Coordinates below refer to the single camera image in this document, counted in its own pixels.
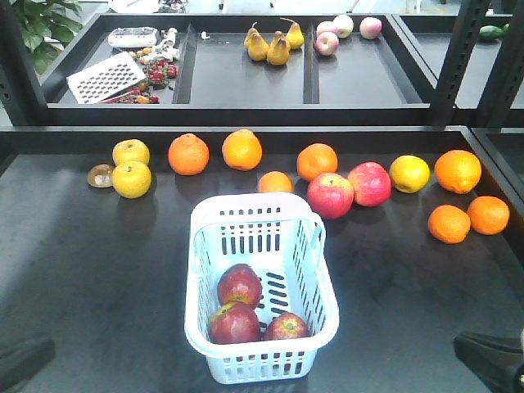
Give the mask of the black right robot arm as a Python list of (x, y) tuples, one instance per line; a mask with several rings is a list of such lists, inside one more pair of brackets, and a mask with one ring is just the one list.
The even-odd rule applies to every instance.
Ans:
[(523, 332), (519, 338), (461, 332), (454, 353), (490, 392), (523, 392)]

